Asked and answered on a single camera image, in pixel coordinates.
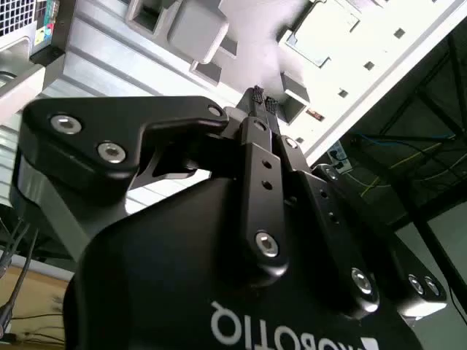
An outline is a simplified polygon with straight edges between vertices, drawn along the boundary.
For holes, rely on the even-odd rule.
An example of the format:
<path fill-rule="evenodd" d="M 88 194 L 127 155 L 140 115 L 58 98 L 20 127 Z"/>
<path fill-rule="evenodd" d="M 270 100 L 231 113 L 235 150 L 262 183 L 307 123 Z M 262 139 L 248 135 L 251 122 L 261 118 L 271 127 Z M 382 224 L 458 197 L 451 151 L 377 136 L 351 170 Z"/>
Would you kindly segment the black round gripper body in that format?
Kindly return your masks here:
<path fill-rule="evenodd" d="M 289 267 L 254 284 L 240 248 L 239 190 L 207 180 L 99 233 L 65 294 L 67 349 L 420 349 L 391 302 L 342 313 L 304 204 L 285 205 Z"/>

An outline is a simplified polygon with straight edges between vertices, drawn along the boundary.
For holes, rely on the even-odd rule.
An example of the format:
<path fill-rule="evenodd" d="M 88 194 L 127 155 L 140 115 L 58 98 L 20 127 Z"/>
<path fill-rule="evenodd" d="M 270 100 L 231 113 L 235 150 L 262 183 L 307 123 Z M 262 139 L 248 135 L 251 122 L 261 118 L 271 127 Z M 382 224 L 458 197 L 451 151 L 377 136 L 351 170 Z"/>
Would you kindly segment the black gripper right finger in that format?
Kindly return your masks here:
<path fill-rule="evenodd" d="M 405 318 L 429 316 L 447 306 L 438 279 L 409 247 L 373 217 L 329 165 L 310 168 L 298 144 L 281 135 L 278 103 L 266 97 L 265 112 L 286 178 L 300 207 L 317 226 L 314 245 L 330 304 L 352 318 L 375 313 L 388 301 Z"/>

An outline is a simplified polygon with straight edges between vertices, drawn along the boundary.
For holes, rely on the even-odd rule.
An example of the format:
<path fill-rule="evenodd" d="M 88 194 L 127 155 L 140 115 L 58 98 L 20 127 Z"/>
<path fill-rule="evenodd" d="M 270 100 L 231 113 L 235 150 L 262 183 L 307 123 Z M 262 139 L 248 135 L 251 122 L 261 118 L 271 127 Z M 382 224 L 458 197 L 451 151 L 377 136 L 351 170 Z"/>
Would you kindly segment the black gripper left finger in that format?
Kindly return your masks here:
<path fill-rule="evenodd" d="M 266 286 L 289 266 L 282 165 L 255 90 L 237 122 L 201 96 L 54 98 L 23 111 L 14 187 L 80 262 L 109 226 L 207 180 L 239 190 L 240 248 Z"/>

